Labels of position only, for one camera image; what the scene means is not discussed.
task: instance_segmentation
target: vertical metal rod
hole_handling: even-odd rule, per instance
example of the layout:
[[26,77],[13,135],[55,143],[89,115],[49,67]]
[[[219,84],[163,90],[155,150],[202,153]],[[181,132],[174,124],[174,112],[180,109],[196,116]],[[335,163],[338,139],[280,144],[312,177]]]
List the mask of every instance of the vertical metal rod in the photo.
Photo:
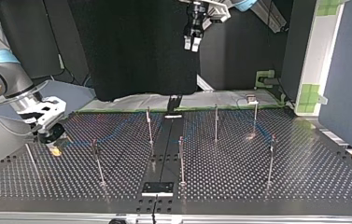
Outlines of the vertical metal rod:
[[101,185],[104,186],[106,184],[106,182],[104,181],[104,175],[103,175],[103,170],[102,170],[102,167],[101,167],[101,164],[100,164],[100,160],[97,159],[97,165],[99,167],[99,171],[100,171],[100,177],[102,179],[102,182],[101,182]]
[[93,157],[95,158],[95,160],[97,162],[97,167],[99,169],[100,178],[101,178],[100,185],[101,186],[105,186],[106,185],[106,181],[104,180],[103,168],[102,168],[101,163],[100,163],[100,148],[98,146],[97,139],[93,139],[93,142],[92,142],[92,153],[93,153]]
[[185,185],[185,178],[184,178],[184,140],[182,138],[182,136],[179,137],[179,141],[178,141],[178,145],[179,145],[179,157],[181,160],[181,185]]
[[217,142],[218,141],[218,106],[216,105],[216,138],[215,138],[215,141]]
[[24,144],[24,145],[25,145],[26,148],[27,148],[28,155],[30,156],[30,160],[31,160],[31,162],[33,163],[33,166],[34,166],[34,168],[35,168],[36,174],[39,175],[38,167],[36,167],[35,159],[34,159],[34,156],[33,156],[32,151],[31,151],[31,149],[30,149],[30,146],[29,146],[27,143]]
[[147,109],[147,123],[148,123],[148,129],[149,129],[149,142],[153,144],[152,140],[152,128],[151,128],[151,121],[150,121],[150,116],[149,116],[149,108]]
[[255,104],[254,120],[257,120],[257,114],[258,114],[258,102]]
[[271,163],[269,165],[268,186],[272,184],[272,182],[271,182],[272,170],[273,170],[273,165],[274,165],[275,153],[277,151],[277,140],[275,138],[275,135],[272,135],[271,148],[270,149],[271,149]]
[[272,178],[273,165],[274,165],[274,154],[273,154],[273,151],[272,151],[271,152],[271,164],[269,165],[268,185],[272,184],[271,178]]

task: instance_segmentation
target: white fabric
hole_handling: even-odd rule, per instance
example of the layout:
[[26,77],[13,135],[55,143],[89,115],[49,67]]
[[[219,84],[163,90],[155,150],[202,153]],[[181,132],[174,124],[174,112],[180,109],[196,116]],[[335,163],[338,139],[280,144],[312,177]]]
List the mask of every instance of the white fabric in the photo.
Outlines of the white fabric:
[[[246,95],[255,94],[260,105],[277,105],[276,99],[266,90],[257,91],[215,91],[215,92],[196,92],[193,95],[182,97],[180,109],[183,107],[210,107],[217,105],[239,106],[247,105]],[[135,111],[144,110],[148,107],[156,110],[166,110],[169,96],[158,94],[131,95],[115,100],[115,102],[100,102],[93,100],[80,111],[84,110],[119,110]]]

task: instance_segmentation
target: black cloth backdrop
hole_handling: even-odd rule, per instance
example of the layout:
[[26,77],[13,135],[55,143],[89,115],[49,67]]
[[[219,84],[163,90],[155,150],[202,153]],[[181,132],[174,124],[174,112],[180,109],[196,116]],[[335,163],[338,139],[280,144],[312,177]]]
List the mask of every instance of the black cloth backdrop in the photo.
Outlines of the black cloth backdrop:
[[177,0],[68,0],[101,101],[196,91],[199,54],[183,49],[186,4]]

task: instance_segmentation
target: small black object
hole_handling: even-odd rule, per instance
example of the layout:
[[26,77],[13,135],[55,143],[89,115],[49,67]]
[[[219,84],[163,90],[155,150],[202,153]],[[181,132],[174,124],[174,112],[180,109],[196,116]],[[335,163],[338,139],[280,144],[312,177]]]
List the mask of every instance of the small black object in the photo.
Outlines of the small black object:
[[127,224],[125,220],[112,219],[108,224]]
[[144,184],[143,193],[173,193],[173,187],[173,182],[147,182]]
[[53,125],[53,127],[49,130],[48,136],[46,136],[43,133],[39,133],[38,139],[43,144],[49,144],[49,143],[52,143],[52,142],[56,141],[57,139],[59,139],[60,136],[62,136],[62,134],[64,132],[65,132],[65,130],[64,130],[63,125],[61,125],[60,123],[57,123],[57,124]]

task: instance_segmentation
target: black rectangular bracket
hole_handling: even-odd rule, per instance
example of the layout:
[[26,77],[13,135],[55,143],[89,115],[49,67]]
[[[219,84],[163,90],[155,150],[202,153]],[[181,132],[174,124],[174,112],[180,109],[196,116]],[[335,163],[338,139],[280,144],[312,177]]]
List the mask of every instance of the black rectangular bracket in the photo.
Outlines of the black rectangular bracket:
[[146,182],[143,197],[173,197],[174,182]]

